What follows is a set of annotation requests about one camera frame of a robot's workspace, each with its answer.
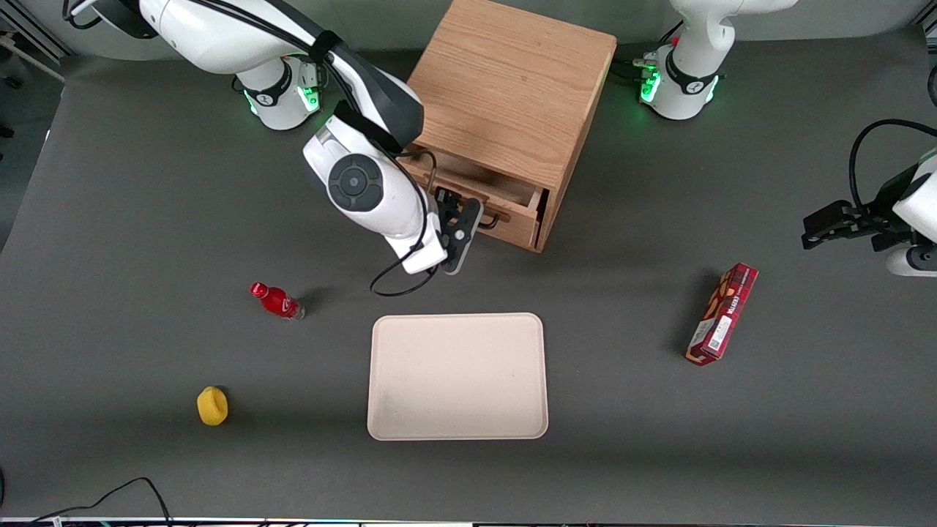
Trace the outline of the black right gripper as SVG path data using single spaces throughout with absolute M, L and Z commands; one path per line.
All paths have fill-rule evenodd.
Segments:
M 458 231 L 462 231 L 465 236 L 471 234 L 474 229 L 474 199 L 437 187 L 436 205 L 442 236 L 457 236 Z

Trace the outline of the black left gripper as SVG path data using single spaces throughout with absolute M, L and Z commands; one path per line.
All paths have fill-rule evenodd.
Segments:
M 892 208 L 909 189 L 917 167 L 907 167 L 887 180 L 871 201 L 863 203 L 858 194 L 856 168 L 852 167 L 852 198 L 862 217 L 862 224 L 873 234 L 873 249 L 890 249 L 897 244 L 916 247 L 921 239 L 914 228 L 901 220 Z M 803 219 L 802 247 L 811 250 L 824 242 L 856 237 L 856 210 L 852 203 L 830 203 Z

